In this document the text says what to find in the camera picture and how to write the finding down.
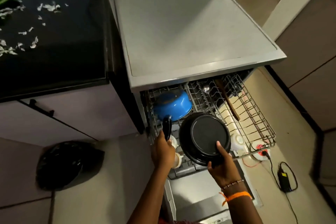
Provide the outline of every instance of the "wire rack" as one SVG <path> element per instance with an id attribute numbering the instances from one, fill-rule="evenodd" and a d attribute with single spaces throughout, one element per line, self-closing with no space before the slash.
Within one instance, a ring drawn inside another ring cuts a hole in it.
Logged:
<path id="1" fill-rule="evenodd" d="M 228 104 L 222 97 L 213 78 L 196 80 L 185 84 L 172 85 L 147 91 L 150 121 L 155 132 L 155 136 L 157 136 L 158 132 L 162 129 L 162 122 L 158 120 L 157 116 L 153 113 L 153 104 L 155 103 L 156 98 L 165 91 L 183 89 L 187 92 L 189 99 L 192 102 L 192 109 L 189 114 L 184 116 L 182 119 L 173 122 L 172 131 L 178 143 L 178 129 L 183 120 L 194 112 L 203 112 L 217 116 L 227 125 L 230 134 L 238 133 L 244 138 L 245 149 L 235 152 L 234 158 L 243 158 L 273 147 L 275 145 L 275 133 L 249 94 L 239 75 L 228 74 L 224 75 L 221 79 L 223 80 L 223 84 L 225 86 L 225 92 L 229 96 L 236 112 L 241 117 L 240 121 L 237 121 L 233 117 Z M 208 84 L 210 86 L 211 90 L 209 94 L 202 91 L 202 86 L 204 84 Z M 258 147 L 255 147 L 254 142 L 258 142 Z M 183 154 L 180 147 L 177 148 L 177 152 Z"/>

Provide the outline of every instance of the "bracelet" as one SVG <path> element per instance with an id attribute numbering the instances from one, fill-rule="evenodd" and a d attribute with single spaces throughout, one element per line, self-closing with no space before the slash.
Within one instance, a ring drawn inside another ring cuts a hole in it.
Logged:
<path id="1" fill-rule="evenodd" d="M 229 188 L 229 187 L 232 186 L 232 185 L 235 185 L 235 184 L 238 184 L 238 183 L 240 183 L 240 182 L 243 182 L 243 181 L 244 181 L 244 179 L 241 179 L 241 180 L 238 180 L 238 181 L 229 183 L 228 185 L 226 185 L 226 186 L 224 186 L 223 188 L 221 188 L 221 191 L 224 192 L 223 190 Z"/>
<path id="2" fill-rule="evenodd" d="M 243 191 L 243 192 L 237 192 L 229 197 L 225 197 L 225 201 L 223 202 L 222 206 L 225 205 L 226 202 L 229 202 L 235 198 L 238 198 L 238 197 L 242 197 L 242 196 L 248 196 L 252 199 L 250 193 L 246 192 L 246 191 Z"/>

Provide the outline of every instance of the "wooden handle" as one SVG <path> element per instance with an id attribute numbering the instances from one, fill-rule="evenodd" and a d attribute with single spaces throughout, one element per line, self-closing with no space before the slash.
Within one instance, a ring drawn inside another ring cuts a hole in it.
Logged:
<path id="1" fill-rule="evenodd" d="M 220 79 L 215 79 L 215 84 L 216 84 L 216 86 L 219 88 L 221 94 L 222 94 L 222 95 L 224 96 L 224 98 L 225 98 L 225 101 L 226 101 L 227 104 L 229 105 L 230 110 L 231 110 L 231 112 L 232 112 L 232 114 L 233 114 L 233 117 L 234 117 L 237 121 L 239 121 L 239 120 L 240 120 L 240 117 L 239 117 L 238 113 L 236 112 L 236 110 L 234 109 L 232 103 L 231 103 L 230 100 L 229 100 L 228 95 L 227 95 L 226 92 L 225 92 L 225 88 L 224 88 L 223 82 L 222 82 Z"/>

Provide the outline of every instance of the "beaded bracelet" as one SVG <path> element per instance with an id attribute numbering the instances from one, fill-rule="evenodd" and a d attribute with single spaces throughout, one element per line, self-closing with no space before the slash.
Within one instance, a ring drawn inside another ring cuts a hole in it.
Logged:
<path id="1" fill-rule="evenodd" d="M 238 181 L 229 183 L 228 185 L 226 185 L 226 186 L 224 186 L 223 188 L 221 188 L 221 191 L 224 192 L 224 190 L 225 190 L 226 188 L 229 188 L 230 186 L 235 185 L 235 184 L 238 184 L 238 183 L 243 182 L 243 181 L 244 181 L 244 179 L 241 179 L 241 180 L 238 180 Z"/>

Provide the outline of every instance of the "upper dishwasher rack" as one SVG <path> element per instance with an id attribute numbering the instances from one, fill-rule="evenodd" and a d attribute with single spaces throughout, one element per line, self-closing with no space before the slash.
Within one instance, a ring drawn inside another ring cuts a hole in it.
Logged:
<path id="1" fill-rule="evenodd" d="M 146 91 L 148 112 L 150 116 L 149 120 L 155 136 L 157 136 L 158 131 L 162 129 L 162 122 L 158 120 L 157 116 L 153 113 L 153 104 L 155 103 L 156 98 L 165 91 L 183 89 L 187 92 L 189 99 L 192 102 L 192 109 L 189 114 L 184 116 L 182 119 L 173 122 L 173 126 L 180 126 L 183 120 L 193 112 L 203 112 L 217 116 L 227 125 L 230 134 L 239 133 L 244 138 L 245 150 L 235 153 L 234 158 L 243 158 L 251 154 L 258 153 L 263 149 L 273 147 L 275 145 L 274 130 L 271 128 L 257 104 L 249 94 L 239 75 L 227 74 L 221 79 L 223 80 L 225 91 L 230 97 L 233 107 L 241 118 L 240 121 L 235 120 L 233 117 L 232 112 L 230 111 L 228 104 L 225 102 L 225 99 L 222 97 L 214 79 L 207 78 Z M 211 103 L 209 95 L 201 90 L 202 85 L 205 83 L 210 85 L 210 95 L 215 105 Z M 260 149 L 255 149 L 252 146 L 252 143 L 257 140 L 263 141 L 262 148 Z"/>

